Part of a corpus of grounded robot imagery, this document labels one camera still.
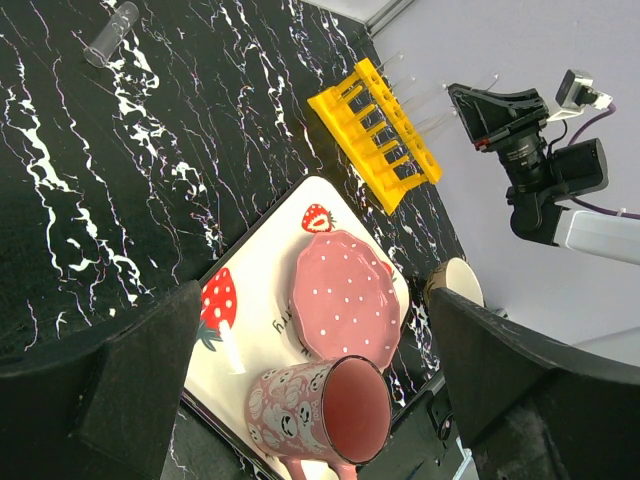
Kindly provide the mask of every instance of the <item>mug rim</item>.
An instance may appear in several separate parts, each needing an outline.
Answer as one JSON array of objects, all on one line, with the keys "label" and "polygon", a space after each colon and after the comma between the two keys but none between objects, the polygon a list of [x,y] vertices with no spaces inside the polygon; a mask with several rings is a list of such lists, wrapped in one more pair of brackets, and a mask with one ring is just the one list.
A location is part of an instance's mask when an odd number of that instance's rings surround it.
[{"label": "mug rim", "polygon": [[342,459],[345,463],[347,463],[348,465],[366,465],[370,462],[372,462],[373,460],[375,460],[375,458],[380,455],[380,452],[382,452],[382,450],[384,450],[384,446],[387,444],[387,442],[389,441],[389,436],[391,435],[391,426],[393,424],[393,405],[391,403],[391,394],[389,393],[389,389],[387,388],[387,383],[384,381],[384,377],[382,376],[382,374],[380,373],[380,369],[375,365],[375,363],[373,363],[371,360],[369,360],[366,357],[363,357],[362,355],[347,355],[345,357],[340,357],[332,366],[331,369],[329,370],[329,373],[327,374],[327,380],[324,383],[324,388],[322,389],[322,395],[320,396],[320,405],[322,406],[322,413],[324,415],[324,398],[325,398],[325,394],[327,392],[327,385],[329,383],[329,379],[331,378],[331,375],[333,374],[333,372],[336,370],[336,368],[338,366],[340,366],[342,363],[344,363],[347,360],[364,360],[365,363],[367,363],[371,368],[373,368],[376,373],[378,374],[378,376],[382,379],[383,385],[384,385],[384,389],[385,392],[387,393],[387,402],[389,404],[389,428],[387,429],[387,435],[385,436],[384,442],[382,443],[382,446],[378,449],[378,451],[368,460],[365,460],[364,462],[358,462],[358,463],[354,463],[353,461],[349,460],[348,458],[346,458],[344,455],[342,455],[342,453],[340,453],[338,451],[338,449],[336,448],[336,446],[333,444],[333,441],[331,440],[331,436],[329,435],[329,432],[327,431],[327,423],[326,422],[322,422],[322,429],[324,431],[325,436],[327,437],[327,441],[329,442],[329,446],[331,447],[331,449],[334,451],[334,453],[340,457],[340,459]]}]

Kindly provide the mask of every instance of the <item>pink plate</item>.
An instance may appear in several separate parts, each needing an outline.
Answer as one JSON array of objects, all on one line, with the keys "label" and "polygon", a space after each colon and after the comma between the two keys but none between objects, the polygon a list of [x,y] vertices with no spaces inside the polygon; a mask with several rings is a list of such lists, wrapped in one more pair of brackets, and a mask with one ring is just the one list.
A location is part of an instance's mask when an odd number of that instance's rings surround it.
[{"label": "pink plate", "polygon": [[378,368],[400,341],[391,275],[369,245],[349,233],[317,233],[298,257],[293,320],[302,343],[329,359],[362,355]]}]

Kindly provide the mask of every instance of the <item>white rectangular tray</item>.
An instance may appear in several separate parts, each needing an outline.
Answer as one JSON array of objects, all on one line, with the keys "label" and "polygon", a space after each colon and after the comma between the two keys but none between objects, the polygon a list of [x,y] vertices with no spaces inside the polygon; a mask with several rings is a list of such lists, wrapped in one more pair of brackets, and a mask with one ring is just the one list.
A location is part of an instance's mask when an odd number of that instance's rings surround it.
[{"label": "white rectangular tray", "polygon": [[[279,206],[265,215],[268,218],[252,228],[239,246],[234,246],[203,278],[201,285],[221,268],[229,269],[237,294],[237,314],[231,327],[233,342],[214,342],[216,351],[205,347],[202,341],[196,343],[185,383],[185,400],[271,478],[278,478],[274,474],[290,477],[277,459],[264,455],[251,441],[244,424],[244,403],[259,373],[313,360],[289,321],[291,274],[299,253],[313,235],[302,228],[302,218],[313,204],[331,212],[335,229],[346,230],[368,243],[391,266],[401,318],[405,318],[410,304],[409,289],[400,272],[336,189],[318,176],[294,187]],[[230,343],[237,347],[236,360]],[[324,463],[303,463],[309,480],[336,478]]]}]

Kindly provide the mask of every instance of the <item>mug handle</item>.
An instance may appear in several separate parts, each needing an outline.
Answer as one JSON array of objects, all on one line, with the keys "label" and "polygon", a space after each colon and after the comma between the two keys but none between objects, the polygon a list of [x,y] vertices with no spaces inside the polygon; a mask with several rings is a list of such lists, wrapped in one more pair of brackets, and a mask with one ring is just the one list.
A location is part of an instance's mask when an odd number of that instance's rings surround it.
[{"label": "mug handle", "polygon": [[307,480],[307,476],[302,470],[302,463],[297,458],[280,458],[291,476],[291,480]]},{"label": "mug handle", "polygon": [[329,468],[336,472],[339,480],[358,480],[356,467],[346,463],[330,463]]}]

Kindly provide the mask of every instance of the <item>black camera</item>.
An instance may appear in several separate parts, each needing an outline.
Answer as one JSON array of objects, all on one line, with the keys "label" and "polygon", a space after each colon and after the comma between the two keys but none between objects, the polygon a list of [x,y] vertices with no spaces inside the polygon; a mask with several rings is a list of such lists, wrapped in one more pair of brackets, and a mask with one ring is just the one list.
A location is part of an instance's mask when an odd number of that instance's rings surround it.
[{"label": "black camera", "polygon": [[608,185],[600,140],[551,152],[540,135],[549,109],[535,89],[496,94],[453,84],[448,90],[476,150],[496,152],[507,172],[513,232],[525,240],[553,245],[563,211],[555,202]]}]

